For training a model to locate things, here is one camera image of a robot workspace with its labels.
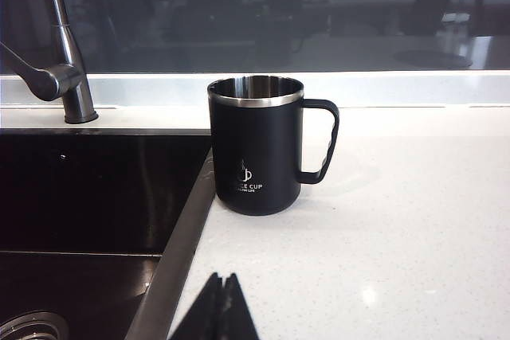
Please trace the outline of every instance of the glass backsplash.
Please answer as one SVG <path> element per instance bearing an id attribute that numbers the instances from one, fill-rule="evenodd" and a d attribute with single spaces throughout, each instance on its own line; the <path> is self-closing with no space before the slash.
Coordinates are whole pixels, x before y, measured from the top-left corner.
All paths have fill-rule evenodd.
<path id="1" fill-rule="evenodd" d="M 65 2 L 89 72 L 510 67 L 510 0 Z M 1 7 L 2 41 L 52 64 L 44 0 Z"/>

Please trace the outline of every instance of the sink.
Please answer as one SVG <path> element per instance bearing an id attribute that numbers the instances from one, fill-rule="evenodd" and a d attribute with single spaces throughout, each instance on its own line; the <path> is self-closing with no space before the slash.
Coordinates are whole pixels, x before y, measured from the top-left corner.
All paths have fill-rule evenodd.
<path id="1" fill-rule="evenodd" d="M 0 339 L 34 312 L 124 338 L 209 151 L 199 130 L 0 130 Z"/>

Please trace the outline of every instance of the sink drain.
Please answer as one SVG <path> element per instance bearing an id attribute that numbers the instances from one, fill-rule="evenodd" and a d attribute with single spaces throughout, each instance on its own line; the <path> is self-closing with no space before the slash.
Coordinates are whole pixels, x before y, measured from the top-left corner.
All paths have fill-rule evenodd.
<path id="1" fill-rule="evenodd" d="M 65 320 L 52 312 L 33 312 L 0 325 L 0 340 L 68 340 Z"/>

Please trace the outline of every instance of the mug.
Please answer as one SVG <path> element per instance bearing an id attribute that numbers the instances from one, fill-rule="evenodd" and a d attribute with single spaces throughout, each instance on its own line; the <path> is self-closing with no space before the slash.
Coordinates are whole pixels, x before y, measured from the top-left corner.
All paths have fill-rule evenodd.
<path id="1" fill-rule="evenodd" d="M 297 199 L 302 183 L 322 181 L 339 128 L 331 101 L 305 99 L 301 82 L 279 76 L 219 80 L 207 92 L 216 192 L 227 207 L 247 215 L 277 213 Z M 305 107 L 335 118 L 328 153 L 315 173 L 301 171 Z"/>

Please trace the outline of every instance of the stainless steel faucet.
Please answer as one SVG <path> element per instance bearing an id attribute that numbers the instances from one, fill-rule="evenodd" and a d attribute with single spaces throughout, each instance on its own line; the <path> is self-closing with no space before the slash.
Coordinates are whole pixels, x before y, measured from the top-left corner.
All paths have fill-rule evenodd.
<path id="1" fill-rule="evenodd" d="M 98 117 L 94 110 L 87 73 L 78 45 L 69 28 L 64 0 L 47 0 L 50 10 L 54 59 L 58 64 L 34 68 L 0 41 L 0 53 L 6 64 L 41 100 L 62 97 L 66 123 L 87 123 Z"/>

